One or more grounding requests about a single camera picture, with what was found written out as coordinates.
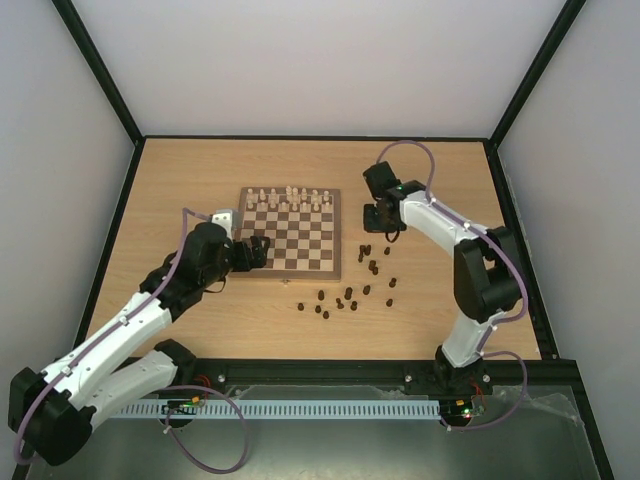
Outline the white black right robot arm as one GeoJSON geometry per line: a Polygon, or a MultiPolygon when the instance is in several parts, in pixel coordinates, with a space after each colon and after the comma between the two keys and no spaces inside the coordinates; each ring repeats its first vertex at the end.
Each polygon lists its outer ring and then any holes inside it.
{"type": "Polygon", "coordinates": [[[399,234],[413,228],[453,260],[453,294],[458,315],[448,338],[436,350],[433,381],[446,393],[467,388],[483,376],[485,345],[503,323],[528,311],[528,293],[512,232],[488,229],[437,200],[418,181],[391,176],[368,178],[374,202],[364,206],[367,232],[399,234]]]}

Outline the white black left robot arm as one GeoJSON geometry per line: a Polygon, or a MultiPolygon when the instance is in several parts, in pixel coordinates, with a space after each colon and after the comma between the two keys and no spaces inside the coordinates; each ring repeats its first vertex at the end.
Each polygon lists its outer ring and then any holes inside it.
{"type": "Polygon", "coordinates": [[[92,433],[129,403],[191,375],[194,355],[169,340],[129,366],[124,361],[147,339],[201,301],[231,272],[265,266],[270,240],[232,238],[231,213],[217,213],[184,229],[176,251],[152,270],[124,307],[96,333],[41,371],[23,368],[9,387],[8,425],[22,449],[57,466],[73,458],[92,433]]]}

